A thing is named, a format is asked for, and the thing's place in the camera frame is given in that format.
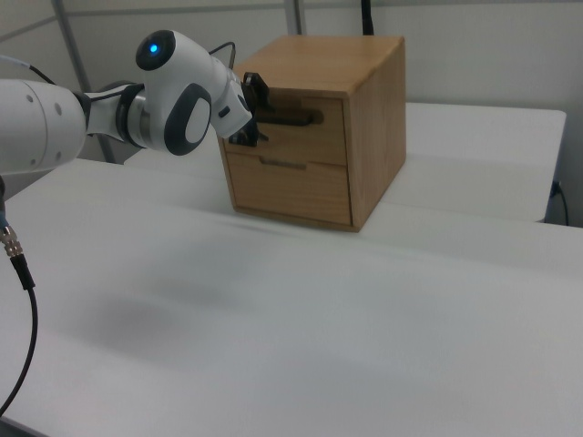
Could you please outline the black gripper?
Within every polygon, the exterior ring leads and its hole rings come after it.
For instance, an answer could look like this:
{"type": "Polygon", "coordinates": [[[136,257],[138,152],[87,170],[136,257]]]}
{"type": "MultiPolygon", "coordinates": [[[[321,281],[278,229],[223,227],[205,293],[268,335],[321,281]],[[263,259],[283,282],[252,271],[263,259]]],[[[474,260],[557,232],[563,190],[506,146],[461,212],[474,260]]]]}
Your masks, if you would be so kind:
{"type": "Polygon", "coordinates": [[[228,142],[244,147],[256,147],[260,141],[268,141],[269,137],[261,133],[256,120],[258,109],[274,112],[270,101],[270,89],[259,73],[246,72],[241,82],[241,88],[251,120],[237,132],[229,136],[228,142]]]}

